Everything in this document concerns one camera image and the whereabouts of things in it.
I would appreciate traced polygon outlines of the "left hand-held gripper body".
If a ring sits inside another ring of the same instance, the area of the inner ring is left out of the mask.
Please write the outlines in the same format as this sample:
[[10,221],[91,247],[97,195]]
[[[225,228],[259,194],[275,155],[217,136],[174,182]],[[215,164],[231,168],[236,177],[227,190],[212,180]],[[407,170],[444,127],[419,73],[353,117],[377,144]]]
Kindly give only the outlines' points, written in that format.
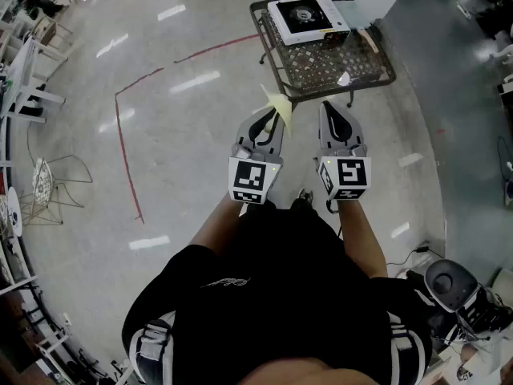
[[282,166],[282,141],[260,145],[238,140],[228,162],[228,192],[232,200],[262,205]]

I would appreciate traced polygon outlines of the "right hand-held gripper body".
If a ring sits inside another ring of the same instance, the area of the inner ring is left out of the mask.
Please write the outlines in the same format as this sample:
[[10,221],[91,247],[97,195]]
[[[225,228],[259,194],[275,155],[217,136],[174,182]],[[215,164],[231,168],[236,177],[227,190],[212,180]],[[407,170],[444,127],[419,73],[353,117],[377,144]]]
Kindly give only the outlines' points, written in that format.
[[315,157],[329,201],[358,200],[371,186],[371,159],[365,144],[323,144]]

